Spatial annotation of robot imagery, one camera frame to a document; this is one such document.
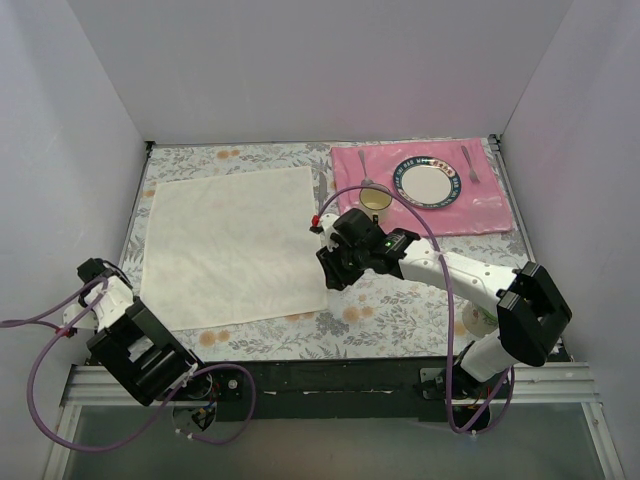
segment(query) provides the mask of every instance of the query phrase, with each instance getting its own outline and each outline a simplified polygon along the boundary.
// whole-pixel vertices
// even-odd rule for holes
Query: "pink cloth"
[[[469,166],[460,148],[462,145],[469,150],[471,163],[480,183],[472,183],[469,178]],[[439,158],[456,169],[461,179],[462,189],[460,196],[451,205],[433,210],[416,208],[436,235],[474,235],[506,232],[513,228],[511,210],[491,170],[479,138],[334,147],[331,149],[331,156],[338,189],[359,185],[364,178],[358,150],[365,152],[369,177],[393,192],[395,192],[393,172],[398,164],[410,157]],[[358,206],[359,194],[359,191],[354,190],[341,195],[338,198],[340,213]],[[415,217],[395,200],[391,204],[391,211],[381,225],[386,231],[401,227],[419,232],[421,235],[424,233]]]

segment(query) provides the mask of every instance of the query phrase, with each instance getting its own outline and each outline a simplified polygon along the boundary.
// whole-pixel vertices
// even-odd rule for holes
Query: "wall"
[[[571,0],[69,0],[159,143],[502,132]]]
[[[640,478],[640,4],[575,0],[504,135],[539,261],[573,309],[627,478]]]
[[[0,318],[43,311],[81,285],[89,256],[118,259],[144,143],[64,0],[0,2]],[[55,321],[60,316],[52,317]],[[51,332],[0,331],[3,479],[39,478],[51,442],[32,424],[26,377]],[[55,426],[72,360],[45,362],[37,403]]]

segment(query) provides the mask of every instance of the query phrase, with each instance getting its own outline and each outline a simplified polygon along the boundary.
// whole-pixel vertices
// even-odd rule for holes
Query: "flower pattern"
[[[504,190],[497,162],[488,142],[483,143],[487,159]],[[155,147],[141,186],[123,264],[136,293],[142,279],[145,235],[158,183],[308,165],[313,174],[314,195],[320,205],[335,191],[331,147],[356,145],[361,144]],[[329,211],[338,213],[337,205],[334,203]],[[444,250],[497,265],[516,267],[527,261],[518,227],[502,234],[443,237],[439,242]],[[456,297],[455,303],[456,318],[460,318],[466,301]],[[330,291],[328,311],[174,334],[204,361],[444,355],[447,321],[445,292],[368,271],[344,291]],[[456,352],[471,338],[466,329],[456,328]]]

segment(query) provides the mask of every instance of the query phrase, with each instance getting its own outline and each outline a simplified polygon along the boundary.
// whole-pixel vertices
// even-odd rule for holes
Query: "plate with blue rim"
[[[418,208],[444,208],[460,196],[462,182],[455,168],[434,157],[411,157],[393,172],[398,194]]]

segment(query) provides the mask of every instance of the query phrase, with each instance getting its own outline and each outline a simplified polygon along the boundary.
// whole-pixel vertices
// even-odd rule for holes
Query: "silverware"
[[[464,153],[464,158],[467,159],[467,163],[469,164],[469,178],[471,179],[471,181],[473,183],[480,183],[480,179],[478,178],[478,174],[473,169],[473,165],[471,165],[471,157],[469,156],[469,151],[467,150],[467,147],[462,145],[460,148],[462,148],[462,153]]]
[[[364,171],[364,179],[360,182],[360,185],[367,187],[373,184],[373,180],[371,180],[369,175],[367,175],[367,166],[364,163],[364,150],[358,150],[358,156],[360,157],[360,163],[362,163],[362,170]]]

